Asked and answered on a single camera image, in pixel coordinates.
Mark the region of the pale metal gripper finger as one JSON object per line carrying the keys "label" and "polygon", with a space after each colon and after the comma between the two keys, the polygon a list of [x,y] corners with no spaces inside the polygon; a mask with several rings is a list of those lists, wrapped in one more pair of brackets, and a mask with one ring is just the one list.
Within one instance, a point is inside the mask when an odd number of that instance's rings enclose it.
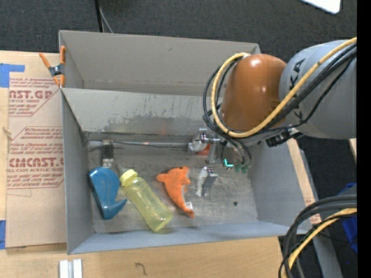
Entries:
{"label": "pale metal gripper finger", "polygon": [[208,177],[208,168],[203,167],[198,174],[197,188],[196,188],[196,191],[195,191],[195,194],[197,196],[205,196],[205,189],[204,189],[203,185],[204,185],[205,180],[207,179],[207,177]]}
{"label": "pale metal gripper finger", "polygon": [[202,196],[206,196],[209,193],[217,177],[218,174],[215,172],[214,168],[203,169]]}

